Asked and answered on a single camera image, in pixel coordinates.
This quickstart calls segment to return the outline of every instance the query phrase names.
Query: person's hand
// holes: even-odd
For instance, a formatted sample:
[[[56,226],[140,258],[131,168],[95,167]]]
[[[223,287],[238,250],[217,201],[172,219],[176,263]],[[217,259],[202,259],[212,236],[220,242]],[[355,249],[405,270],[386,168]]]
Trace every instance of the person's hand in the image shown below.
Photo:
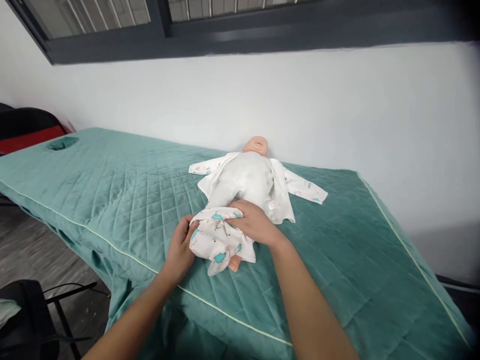
[[[194,253],[190,250],[190,238],[199,227],[199,222],[195,221],[189,226],[194,216],[187,215],[181,218],[171,237],[165,264],[161,270],[173,286],[182,281],[195,259]]]
[[[287,239],[257,205],[246,200],[239,200],[232,202],[229,207],[239,209],[243,213],[243,217],[225,219],[225,221],[239,228],[256,242],[271,248]]]

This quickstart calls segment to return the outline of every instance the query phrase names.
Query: white baby onesie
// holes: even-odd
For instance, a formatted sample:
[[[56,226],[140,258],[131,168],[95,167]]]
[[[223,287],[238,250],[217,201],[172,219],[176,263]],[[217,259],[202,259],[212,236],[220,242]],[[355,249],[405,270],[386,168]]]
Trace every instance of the white baby onesie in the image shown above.
[[[233,207],[214,207],[200,211],[191,220],[190,224],[196,220],[200,220],[200,224],[190,238],[190,249],[196,256],[210,259],[209,276],[225,270],[234,255],[255,263],[254,241],[224,221],[242,216],[242,212]]]
[[[188,172],[207,175],[198,182],[198,187],[207,197],[208,204],[192,220],[200,220],[200,225],[197,236],[192,236],[190,240],[190,249],[195,255],[212,261],[208,268],[210,276],[223,271],[234,255],[251,263],[256,261],[252,239],[239,229],[231,231],[230,225],[220,220],[220,217],[227,219],[241,214],[240,210],[228,207],[234,199],[256,204],[274,224],[281,224],[284,219],[295,222],[288,193],[317,204],[322,204],[328,195],[314,183],[286,169],[280,161],[256,152],[228,153],[193,164]],[[211,221],[215,219],[214,215],[219,223]],[[227,235],[219,237],[213,234]],[[241,251],[236,252],[235,245],[240,245]]]
[[[257,152],[238,154],[225,164],[213,188],[206,209],[227,207],[233,199],[247,200],[267,212],[274,184],[272,163]]]

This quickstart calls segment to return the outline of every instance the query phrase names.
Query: window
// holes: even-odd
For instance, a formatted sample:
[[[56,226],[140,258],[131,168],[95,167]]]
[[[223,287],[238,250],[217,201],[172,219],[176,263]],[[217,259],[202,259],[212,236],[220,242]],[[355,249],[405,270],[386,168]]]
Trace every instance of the window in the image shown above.
[[[52,64],[480,39],[457,0],[7,1]]]

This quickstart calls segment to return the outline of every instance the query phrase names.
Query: quilted fabric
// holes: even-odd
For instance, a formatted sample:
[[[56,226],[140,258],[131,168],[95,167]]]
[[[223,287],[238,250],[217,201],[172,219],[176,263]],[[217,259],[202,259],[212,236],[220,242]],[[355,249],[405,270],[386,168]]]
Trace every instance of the quilted fabric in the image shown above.
[[[207,199],[190,164],[225,153],[92,128],[59,150],[45,142],[0,158],[0,191],[48,224],[112,291],[109,323],[153,279],[170,237]],[[290,196],[293,242],[361,359],[452,359],[472,333],[395,219],[354,171],[284,164],[328,192]],[[197,258],[143,358],[295,357],[271,255],[208,277]]]

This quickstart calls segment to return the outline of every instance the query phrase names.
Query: white wall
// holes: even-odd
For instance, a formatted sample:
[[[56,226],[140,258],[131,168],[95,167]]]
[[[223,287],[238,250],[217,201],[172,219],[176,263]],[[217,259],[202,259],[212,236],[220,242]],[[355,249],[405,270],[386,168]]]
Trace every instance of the white wall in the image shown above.
[[[480,283],[480,60],[461,43],[51,66],[0,1],[0,102],[359,171],[440,274]]]

